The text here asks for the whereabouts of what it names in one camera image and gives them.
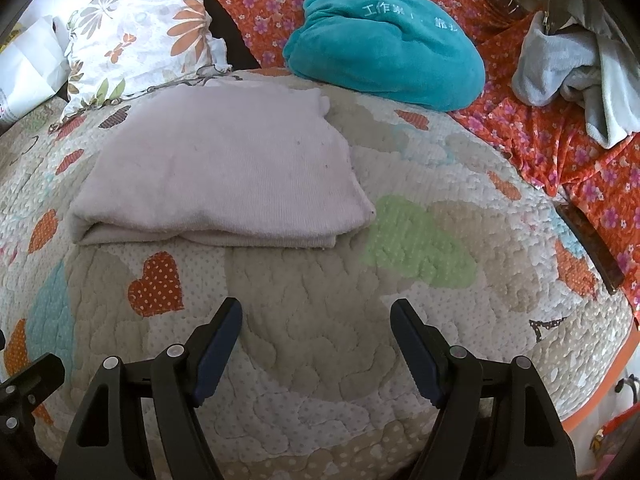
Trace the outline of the red floral blanket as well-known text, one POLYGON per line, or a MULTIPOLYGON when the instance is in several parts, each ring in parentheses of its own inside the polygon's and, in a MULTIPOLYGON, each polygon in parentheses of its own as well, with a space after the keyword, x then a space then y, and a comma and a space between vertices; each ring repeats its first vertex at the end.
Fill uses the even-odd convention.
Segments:
MULTIPOLYGON (((304 0, 218 0, 264 67, 283 65, 282 49, 304 20, 304 0)), ((496 148, 535 188, 564 190, 615 258, 631 305, 639 304, 639 139, 606 150, 590 140, 574 103, 556 99, 536 108, 510 88, 532 21, 511 18, 490 0, 432 0, 472 39, 487 68, 484 94, 452 116, 496 148)))

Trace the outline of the pale pink embroidered garment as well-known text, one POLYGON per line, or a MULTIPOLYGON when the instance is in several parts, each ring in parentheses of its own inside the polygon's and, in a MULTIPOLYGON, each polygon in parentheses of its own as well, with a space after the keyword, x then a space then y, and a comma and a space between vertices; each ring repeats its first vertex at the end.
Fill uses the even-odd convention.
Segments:
POLYGON ((160 91, 104 144, 70 204, 70 237, 330 248, 375 217, 330 107, 319 89, 256 81, 160 91))

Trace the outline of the white floral pillow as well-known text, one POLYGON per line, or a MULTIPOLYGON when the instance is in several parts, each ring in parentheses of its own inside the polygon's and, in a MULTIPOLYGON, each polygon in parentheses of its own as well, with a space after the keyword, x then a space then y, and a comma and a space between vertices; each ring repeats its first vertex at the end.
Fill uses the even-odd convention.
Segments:
POLYGON ((227 45, 210 24, 204 0, 91 0, 68 22, 60 122, 164 84, 230 72, 227 45))

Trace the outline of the patchwork heart quilt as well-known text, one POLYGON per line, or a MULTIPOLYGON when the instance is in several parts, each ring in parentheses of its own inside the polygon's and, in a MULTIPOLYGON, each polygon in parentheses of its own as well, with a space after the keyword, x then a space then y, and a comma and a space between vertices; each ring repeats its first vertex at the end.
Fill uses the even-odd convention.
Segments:
POLYGON ((198 410, 228 479, 386 479, 423 448, 435 409, 390 330, 409 300, 480 358, 533 361, 561 418, 620 370, 632 315, 544 192, 444 114, 323 86, 378 218, 331 249, 186 240, 75 245, 64 216, 134 103, 53 130, 52 99, 1 138, 1 328, 11 376, 43 353, 64 385, 36 413, 58 457, 111 354, 156 356, 233 296, 243 326, 198 410))

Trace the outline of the grey cloth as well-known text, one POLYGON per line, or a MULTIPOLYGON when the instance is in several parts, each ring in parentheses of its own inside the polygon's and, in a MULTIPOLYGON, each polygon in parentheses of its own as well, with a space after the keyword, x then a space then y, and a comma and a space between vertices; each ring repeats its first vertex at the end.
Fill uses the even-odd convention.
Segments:
POLYGON ((612 148, 639 131, 639 61, 598 0, 568 0, 568 21, 550 34, 538 12, 522 44, 512 90, 546 106, 557 96, 578 103, 586 131, 612 148))

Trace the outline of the teal plush towel bundle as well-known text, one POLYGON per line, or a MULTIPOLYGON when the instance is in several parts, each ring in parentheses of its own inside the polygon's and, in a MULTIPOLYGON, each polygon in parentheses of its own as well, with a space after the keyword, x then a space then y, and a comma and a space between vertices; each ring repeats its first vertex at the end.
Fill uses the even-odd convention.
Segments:
POLYGON ((483 92, 472 40, 431 0, 305 0, 283 48, 296 76, 438 112, 483 92))

